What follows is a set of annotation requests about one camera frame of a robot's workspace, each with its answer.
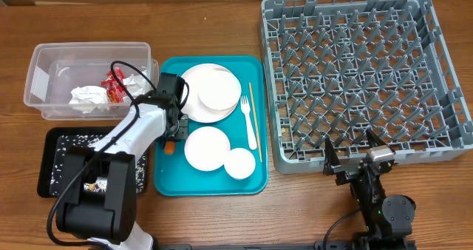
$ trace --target teal tray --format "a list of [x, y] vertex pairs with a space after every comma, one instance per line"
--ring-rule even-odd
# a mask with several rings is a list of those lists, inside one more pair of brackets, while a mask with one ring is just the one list
[[[259, 162], [258, 149], [251, 151], [256, 159], [254, 173], [244, 180], [235, 180], [227, 174], [223, 166], [213, 172], [201, 172], [192, 167], [184, 155], [185, 141], [176, 143], [173, 155], [164, 154], [157, 144], [154, 158], [154, 185], [161, 194], [167, 196], [252, 195], [261, 192], [268, 183], [268, 142], [262, 65], [249, 55], [173, 57], [164, 62], [161, 72], [182, 75], [189, 68], [204, 63], [218, 64], [229, 69], [241, 83], [242, 95], [248, 98], [250, 98], [248, 83], [251, 82], [258, 118], [262, 163]], [[232, 149], [242, 147], [249, 150], [245, 116], [239, 105], [227, 118], [216, 123], [201, 124], [189, 121], [189, 134], [202, 126], [221, 129], [228, 136]]]

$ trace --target white disc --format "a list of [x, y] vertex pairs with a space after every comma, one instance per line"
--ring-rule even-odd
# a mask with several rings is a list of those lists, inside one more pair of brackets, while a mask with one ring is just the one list
[[256, 168], [253, 154], [247, 149], [236, 148], [230, 150], [223, 163], [225, 171], [236, 180], [250, 177]]
[[206, 72], [198, 91], [202, 103], [215, 110], [231, 108], [242, 95], [242, 87], [235, 75], [216, 70]]
[[220, 168], [229, 151], [230, 141], [227, 135], [211, 126], [193, 131], [184, 146], [184, 155], [189, 164], [204, 172]]
[[[205, 75], [205, 72], [209, 71], [231, 73], [225, 67], [217, 64], [199, 64], [190, 68], [181, 76], [184, 80], [186, 80], [190, 89], [187, 103], [183, 107], [182, 112], [187, 114], [191, 120], [204, 124], [221, 121], [222, 119], [227, 118], [227, 116], [229, 116], [238, 105], [238, 103], [235, 103], [229, 109], [214, 110], [208, 108], [206, 105], [204, 105], [204, 103], [202, 103], [202, 101], [199, 99], [198, 89], [200, 82], [203, 79], [203, 75]], [[187, 88], [184, 88], [182, 99], [187, 96], [187, 91]]]

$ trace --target gray dish rack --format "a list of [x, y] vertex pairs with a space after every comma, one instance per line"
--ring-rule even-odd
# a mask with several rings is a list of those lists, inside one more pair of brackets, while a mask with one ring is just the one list
[[432, 0], [264, 0], [262, 57], [281, 173], [359, 162], [371, 128], [399, 164], [448, 161], [473, 123]]

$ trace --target plastic fork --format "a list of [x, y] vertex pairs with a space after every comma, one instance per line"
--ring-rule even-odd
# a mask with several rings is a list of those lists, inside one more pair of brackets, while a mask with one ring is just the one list
[[240, 108], [242, 109], [242, 112], [245, 115], [248, 145], [251, 150], [255, 150], [257, 145], [256, 145], [256, 139], [254, 137], [253, 125], [251, 125], [251, 119], [250, 119], [251, 107], [250, 107], [250, 103], [248, 102], [248, 97], [246, 95], [242, 96], [242, 98], [240, 99]]

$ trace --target chopstick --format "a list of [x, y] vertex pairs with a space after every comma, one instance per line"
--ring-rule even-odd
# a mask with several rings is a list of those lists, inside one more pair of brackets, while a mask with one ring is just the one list
[[248, 83], [248, 85], [250, 86], [251, 106], [253, 106], [253, 119], [254, 126], [256, 128], [256, 142], [258, 143], [259, 161], [263, 163], [263, 157], [261, 155], [261, 143], [259, 142], [258, 120], [256, 119], [256, 108], [254, 107], [253, 89], [251, 88], [251, 82]]

